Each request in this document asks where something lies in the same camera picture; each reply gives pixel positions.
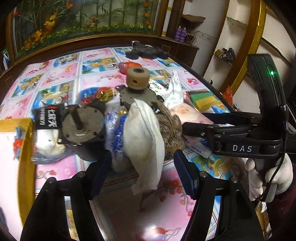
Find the brown furry soft object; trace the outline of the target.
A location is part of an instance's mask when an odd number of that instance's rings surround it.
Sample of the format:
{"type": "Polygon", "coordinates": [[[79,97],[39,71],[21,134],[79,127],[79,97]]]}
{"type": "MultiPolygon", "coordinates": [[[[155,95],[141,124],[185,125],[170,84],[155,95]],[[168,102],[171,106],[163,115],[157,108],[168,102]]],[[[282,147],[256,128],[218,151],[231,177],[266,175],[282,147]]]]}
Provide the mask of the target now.
{"type": "Polygon", "coordinates": [[[165,145],[165,161],[169,161],[173,159],[176,150],[182,150],[185,147],[182,139],[182,123],[180,118],[172,114],[159,100],[152,101],[152,107],[165,145]]]}

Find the pink rose tissue pack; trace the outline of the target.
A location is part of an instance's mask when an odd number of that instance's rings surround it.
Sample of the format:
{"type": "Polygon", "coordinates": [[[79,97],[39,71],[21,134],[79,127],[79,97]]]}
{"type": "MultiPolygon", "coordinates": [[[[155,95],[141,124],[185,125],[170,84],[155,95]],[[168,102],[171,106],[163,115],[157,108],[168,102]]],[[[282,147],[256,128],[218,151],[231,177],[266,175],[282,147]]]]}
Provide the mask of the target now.
{"type": "MultiPolygon", "coordinates": [[[[211,120],[186,103],[171,108],[170,112],[172,115],[176,114],[180,118],[182,124],[185,122],[213,124],[211,120]]],[[[192,135],[183,135],[183,140],[186,147],[204,158],[208,158],[212,154],[210,148],[207,147],[206,141],[202,140],[202,138],[192,137],[192,135]]]]}

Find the red plastic bag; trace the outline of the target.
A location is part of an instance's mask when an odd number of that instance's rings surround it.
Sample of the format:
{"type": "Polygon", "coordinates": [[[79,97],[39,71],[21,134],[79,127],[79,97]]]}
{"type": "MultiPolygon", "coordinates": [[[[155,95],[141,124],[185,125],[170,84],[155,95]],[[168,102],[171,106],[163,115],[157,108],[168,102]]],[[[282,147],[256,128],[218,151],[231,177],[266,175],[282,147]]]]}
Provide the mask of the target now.
{"type": "Polygon", "coordinates": [[[127,70],[132,67],[142,67],[139,63],[127,61],[127,62],[120,62],[118,64],[118,69],[121,73],[126,74],[127,70]]]}

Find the yellow green sponge pack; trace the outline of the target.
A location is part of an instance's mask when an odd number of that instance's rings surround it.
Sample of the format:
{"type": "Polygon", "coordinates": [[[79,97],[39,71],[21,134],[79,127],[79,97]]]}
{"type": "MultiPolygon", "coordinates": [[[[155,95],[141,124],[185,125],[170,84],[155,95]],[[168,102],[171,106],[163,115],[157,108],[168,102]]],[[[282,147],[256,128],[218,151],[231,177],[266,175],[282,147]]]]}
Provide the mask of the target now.
{"type": "Polygon", "coordinates": [[[217,104],[217,99],[214,94],[205,89],[187,91],[186,95],[199,112],[206,111],[217,104]]]}

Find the framed floral landscape painting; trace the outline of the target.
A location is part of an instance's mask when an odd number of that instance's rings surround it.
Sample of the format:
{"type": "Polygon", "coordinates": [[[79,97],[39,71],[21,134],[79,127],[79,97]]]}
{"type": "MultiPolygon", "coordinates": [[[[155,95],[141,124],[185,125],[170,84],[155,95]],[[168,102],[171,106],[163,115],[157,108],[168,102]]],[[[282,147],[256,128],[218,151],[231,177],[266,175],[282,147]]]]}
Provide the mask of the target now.
{"type": "Polygon", "coordinates": [[[12,62],[61,42],[98,35],[160,36],[168,1],[20,1],[6,19],[12,62]]]}

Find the purple bottles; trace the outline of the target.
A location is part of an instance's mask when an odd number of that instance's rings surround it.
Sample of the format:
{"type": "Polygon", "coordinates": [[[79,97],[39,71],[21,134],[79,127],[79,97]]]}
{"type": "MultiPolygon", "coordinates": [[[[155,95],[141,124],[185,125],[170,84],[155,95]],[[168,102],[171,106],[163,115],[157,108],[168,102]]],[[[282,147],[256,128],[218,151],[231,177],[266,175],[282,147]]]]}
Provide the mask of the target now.
{"type": "Polygon", "coordinates": [[[174,40],[177,41],[177,42],[183,43],[184,40],[185,40],[186,35],[187,35],[186,28],[182,28],[181,26],[179,26],[177,28],[177,30],[176,30],[174,40]]]}

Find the colourful patterned tablecloth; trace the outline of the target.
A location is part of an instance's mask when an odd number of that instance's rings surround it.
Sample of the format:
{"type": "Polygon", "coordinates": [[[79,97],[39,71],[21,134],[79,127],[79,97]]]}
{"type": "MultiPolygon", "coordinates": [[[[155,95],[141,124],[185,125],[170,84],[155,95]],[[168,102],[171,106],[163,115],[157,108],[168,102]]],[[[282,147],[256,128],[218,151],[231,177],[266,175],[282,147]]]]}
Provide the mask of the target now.
{"type": "MultiPolygon", "coordinates": [[[[1,119],[33,118],[46,104],[87,104],[102,97],[112,108],[120,104],[116,87],[126,76],[117,64],[125,62],[128,47],[101,48],[28,65],[1,103],[1,119]]],[[[172,109],[181,121],[195,122],[198,113],[227,113],[229,109],[199,77],[172,59],[137,60],[150,71],[150,87],[158,95],[178,74],[184,103],[172,109]]],[[[110,172],[95,200],[100,230],[106,240],[180,240],[195,202],[185,194],[173,161],[165,161],[157,190],[134,195],[138,178],[132,167],[110,172]]]]}

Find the black plastic gadget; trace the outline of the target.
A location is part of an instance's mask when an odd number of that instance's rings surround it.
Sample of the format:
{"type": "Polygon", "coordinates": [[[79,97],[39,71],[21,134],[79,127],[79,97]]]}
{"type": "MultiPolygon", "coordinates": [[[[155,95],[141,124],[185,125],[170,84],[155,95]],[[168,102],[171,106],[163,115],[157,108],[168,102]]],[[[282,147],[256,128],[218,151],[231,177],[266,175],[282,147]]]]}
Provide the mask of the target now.
{"type": "Polygon", "coordinates": [[[125,56],[132,60],[137,60],[139,57],[145,59],[168,59],[169,54],[158,47],[144,45],[139,41],[132,41],[132,50],[126,51],[125,56]]]}

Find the black motor with shaft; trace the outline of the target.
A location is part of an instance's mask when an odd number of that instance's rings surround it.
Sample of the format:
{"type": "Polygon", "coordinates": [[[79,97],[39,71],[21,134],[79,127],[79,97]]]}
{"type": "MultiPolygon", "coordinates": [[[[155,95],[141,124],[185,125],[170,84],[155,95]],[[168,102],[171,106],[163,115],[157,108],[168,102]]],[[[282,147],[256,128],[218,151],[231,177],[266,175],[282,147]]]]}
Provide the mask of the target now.
{"type": "Polygon", "coordinates": [[[84,161],[97,161],[105,152],[106,103],[94,101],[85,106],[62,107],[58,144],[68,146],[84,161]]]}

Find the white plastic bag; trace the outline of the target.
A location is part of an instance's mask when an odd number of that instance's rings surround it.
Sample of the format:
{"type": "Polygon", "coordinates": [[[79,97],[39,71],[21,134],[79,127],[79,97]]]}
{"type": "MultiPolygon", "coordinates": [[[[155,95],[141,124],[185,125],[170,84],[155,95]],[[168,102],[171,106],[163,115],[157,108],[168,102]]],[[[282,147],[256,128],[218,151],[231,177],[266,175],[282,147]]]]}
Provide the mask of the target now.
{"type": "Polygon", "coordinates": [[[167,92],[163,95],[164,105],[168,109],[172,109],[184,102],[184,92],[178,73],[174,70],[171,77],[167,92]]]}

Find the colourful snack packet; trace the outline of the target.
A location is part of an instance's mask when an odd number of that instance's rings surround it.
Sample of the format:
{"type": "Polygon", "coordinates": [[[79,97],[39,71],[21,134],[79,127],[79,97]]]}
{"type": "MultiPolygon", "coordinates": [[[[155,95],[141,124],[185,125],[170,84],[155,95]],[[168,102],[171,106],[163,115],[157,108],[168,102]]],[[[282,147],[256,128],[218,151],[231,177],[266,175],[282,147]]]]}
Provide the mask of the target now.
{"type": "Polygon", "coordinates": [[[97,100],[110,102],[117,96],[118,91],[113,87],[91,87],[79,92],[76,103],[80,106],[85,106],[97,100]]]}

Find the blue white plastic pack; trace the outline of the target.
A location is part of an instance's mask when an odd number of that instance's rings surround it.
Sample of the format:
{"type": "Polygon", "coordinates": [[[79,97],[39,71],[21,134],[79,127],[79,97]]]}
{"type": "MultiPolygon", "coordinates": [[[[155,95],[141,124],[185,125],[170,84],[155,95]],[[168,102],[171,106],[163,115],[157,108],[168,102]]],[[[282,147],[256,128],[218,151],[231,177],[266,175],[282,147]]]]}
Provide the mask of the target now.
{"type": "Polygon", "coordinates": [[[122,172],[130,165],[130,161],[123,151],[123,128],[126,118],[125,107],[110,108],[105,114],[105,148],[111,152],[111,166],[114,172],[122,172]]]}

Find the black motor with tan roller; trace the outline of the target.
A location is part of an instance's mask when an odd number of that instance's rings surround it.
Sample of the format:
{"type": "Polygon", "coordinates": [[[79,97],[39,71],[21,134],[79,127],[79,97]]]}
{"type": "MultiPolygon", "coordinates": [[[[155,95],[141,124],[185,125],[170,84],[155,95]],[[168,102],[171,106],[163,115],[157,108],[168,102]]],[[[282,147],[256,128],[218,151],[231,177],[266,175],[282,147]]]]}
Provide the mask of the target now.
{"type": "Polygon", "coordinates": [[[120,105],[130,109],[135,99],[144,101],[152,108],[152,102],[164,102],[164,99],[149,88],[149,70],[143,67],[131,67],[126,72],[126,86],[120,85],[116,89],[119,92],[120,105]]]}

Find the yellow cardboard box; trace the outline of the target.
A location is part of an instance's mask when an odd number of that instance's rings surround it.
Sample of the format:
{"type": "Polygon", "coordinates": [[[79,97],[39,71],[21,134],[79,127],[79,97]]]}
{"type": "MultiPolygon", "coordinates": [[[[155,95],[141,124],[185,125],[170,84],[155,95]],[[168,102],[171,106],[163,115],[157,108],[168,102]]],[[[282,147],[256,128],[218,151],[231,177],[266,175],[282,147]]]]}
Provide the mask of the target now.
{"type": "Polygon", "coordinates": [[[1,120],[1,224],[14,240],[35,200],[33,121],[30,118],[1,120]]]}

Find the black labelled packet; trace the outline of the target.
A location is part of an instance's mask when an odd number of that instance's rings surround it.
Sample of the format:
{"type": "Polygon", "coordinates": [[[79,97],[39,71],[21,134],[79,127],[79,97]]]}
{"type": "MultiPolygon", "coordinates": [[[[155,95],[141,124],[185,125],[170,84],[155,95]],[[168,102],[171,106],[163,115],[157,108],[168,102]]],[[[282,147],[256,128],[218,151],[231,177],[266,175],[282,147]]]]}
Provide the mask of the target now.
{"type": "Polygon", "coordinates": [[[62,111],[64,106],[47,105],[39,109],[33,109],[32,115],[36,130],[58,130],[62,127],[62,111]]]}

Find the white cloth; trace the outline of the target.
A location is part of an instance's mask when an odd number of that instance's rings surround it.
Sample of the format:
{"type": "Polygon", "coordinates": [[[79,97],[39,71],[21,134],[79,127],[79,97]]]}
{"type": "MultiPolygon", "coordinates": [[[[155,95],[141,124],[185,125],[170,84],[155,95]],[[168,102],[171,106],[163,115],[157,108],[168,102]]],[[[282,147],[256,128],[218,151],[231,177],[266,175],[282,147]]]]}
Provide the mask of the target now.
{"type": "Polygon", "coordinates": [[[165,144],[159,121],[152,108],[135,99],[130,106],[123,128],[123,151],[138,173],[132,185],[134,195],[156,190],[165,158],[165,144]]]}

